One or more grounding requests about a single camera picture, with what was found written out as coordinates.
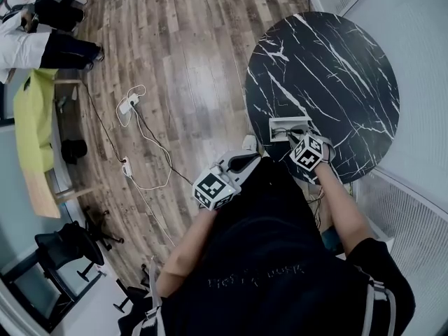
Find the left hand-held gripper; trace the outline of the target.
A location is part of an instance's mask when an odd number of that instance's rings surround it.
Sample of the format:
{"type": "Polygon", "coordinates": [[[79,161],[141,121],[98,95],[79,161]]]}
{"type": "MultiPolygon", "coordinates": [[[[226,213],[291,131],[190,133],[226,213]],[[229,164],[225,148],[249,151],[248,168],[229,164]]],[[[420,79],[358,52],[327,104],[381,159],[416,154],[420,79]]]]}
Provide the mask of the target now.
{"type": "Polygon", "coordinates": [[[242,191],[242,184],[260,161],[261,155],[255,151],[226,152],[193,183],[193,197],[210,211],[221,208],[242,191]]]}

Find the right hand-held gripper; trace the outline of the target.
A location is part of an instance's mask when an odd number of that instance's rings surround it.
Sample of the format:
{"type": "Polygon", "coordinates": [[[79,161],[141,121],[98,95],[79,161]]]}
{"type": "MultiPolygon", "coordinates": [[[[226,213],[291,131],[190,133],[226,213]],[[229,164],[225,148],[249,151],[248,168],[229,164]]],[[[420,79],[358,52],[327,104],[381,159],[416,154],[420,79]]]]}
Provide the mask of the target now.
{"type": "Polygon", "coordinates": [[[289,158],[307,172],[312,172],[321,162],[330,164],[335,157],[333,144],[325,137],[289,132],[288,141],[291,146],[289,158]]]}

